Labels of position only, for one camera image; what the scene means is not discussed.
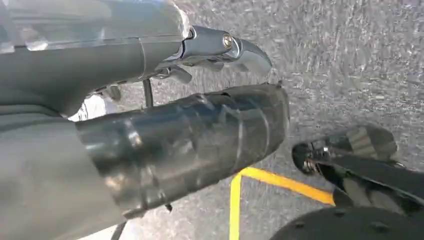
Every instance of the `cable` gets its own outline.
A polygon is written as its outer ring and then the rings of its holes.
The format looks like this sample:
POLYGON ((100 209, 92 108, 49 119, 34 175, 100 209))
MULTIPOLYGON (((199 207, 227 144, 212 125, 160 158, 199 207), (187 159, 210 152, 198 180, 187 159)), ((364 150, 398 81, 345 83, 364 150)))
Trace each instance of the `cable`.
POLYGON ((144 89, 144 98, 146 102, 146 108, 153 107, 153 92, 152 92, 152 83, 150 78, 145 79, 143 81, 143 89, 144 89))
POLYGON ((110 240, 119 240, 119 238, 122 235, 122 232, 124 231, 125 225, 127 224, 127 222, 123 222, 121 224, 118 224, 115 228, 115 231, 112 234, 112 237, 110 238, 110 240))

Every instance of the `bolt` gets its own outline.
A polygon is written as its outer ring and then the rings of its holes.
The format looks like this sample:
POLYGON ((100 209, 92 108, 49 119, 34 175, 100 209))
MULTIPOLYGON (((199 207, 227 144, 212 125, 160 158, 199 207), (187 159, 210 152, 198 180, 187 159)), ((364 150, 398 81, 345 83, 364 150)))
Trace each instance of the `bolt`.
POLYGON ((222 44, 224 48, 231 49, 233 47, 233 38, 228 33, 224 33, 222 36, 222 44))

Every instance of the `gray pavement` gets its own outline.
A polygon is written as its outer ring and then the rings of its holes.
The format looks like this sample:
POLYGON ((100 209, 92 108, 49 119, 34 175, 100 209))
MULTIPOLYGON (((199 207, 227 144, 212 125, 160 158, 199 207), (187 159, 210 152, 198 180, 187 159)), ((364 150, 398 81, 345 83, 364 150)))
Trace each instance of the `gray pavement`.
MULTIPOLYGON (((194 25, 259 45, 273 63, 266 78, 228 69, 188 69, 190 84, 154 80, 156 104, 196 92, 283 81, 291 127, 280 150, 256 167, 321 189, 292 165, 290 146, 355 124, 390 129, 401 161, 424 171, 424 3, 418 0, 177 0, 194 25)), ((143 104, 139 83, 121 86, 122 110, 143 104)), ((216 240, 229 236, 231 179, 134 220, 123 239, 216 240)), ((244 178, 240 239, 267 240, 288 221, 323 205, 244 178)))

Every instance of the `asphalt road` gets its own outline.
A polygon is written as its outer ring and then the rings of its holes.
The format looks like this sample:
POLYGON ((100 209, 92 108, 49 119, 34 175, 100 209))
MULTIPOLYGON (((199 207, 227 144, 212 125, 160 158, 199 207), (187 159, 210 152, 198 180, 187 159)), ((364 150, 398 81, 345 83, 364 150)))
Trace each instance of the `asphalt road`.
MULTIPOLYGON (((289 136, 256 167, 330 189, 294 169, 294 143, 363 123, 390 129, 401 161, 424 171, 424 3, 419 0, 177 0, 192 24, 226 30, 271 58, 266 78, 228 69, 190 69, 193 81, 153 81, 156 104, 196 92, 282 80, 289 136)), ((141 84, 121 87, 121 109, 143 104, 141 84)), ((122 239, 228 239, 230 179, 158 208, 122 239)), ((288 190, 243 179, 240 239, 267 240, 295 217, 323 207, 288 190)))

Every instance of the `yellow painted line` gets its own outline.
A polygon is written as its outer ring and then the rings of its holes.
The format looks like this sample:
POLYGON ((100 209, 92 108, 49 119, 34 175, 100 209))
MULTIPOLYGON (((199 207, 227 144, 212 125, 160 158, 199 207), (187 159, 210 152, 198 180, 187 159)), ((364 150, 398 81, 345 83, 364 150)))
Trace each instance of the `yellow painted line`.
POLYGON ((237 174, 231 181, 229 193, 229 240, 239 240, 240 237, 240 193, 242 175, 237 174))
POLYGON ((335 205, 331 193, 319 190, 304 183, 280 176, 262 169, 247 167, 241 170, 231 181, 229 203, 229 240, 240 238, 240 196, 242 189, 242 176, 256 179, 260 182, 271 184, 293 192, 302 194, 324 204, 335 205))
POLYGON ((334 205, 333 196, 331 193, 316 189, 284 176, 253 167, 248 167, 241 170, 240 174, 267 184, 290 189, 293 192, 305 195, 306 197, 319 201, 323 204, 334 205))

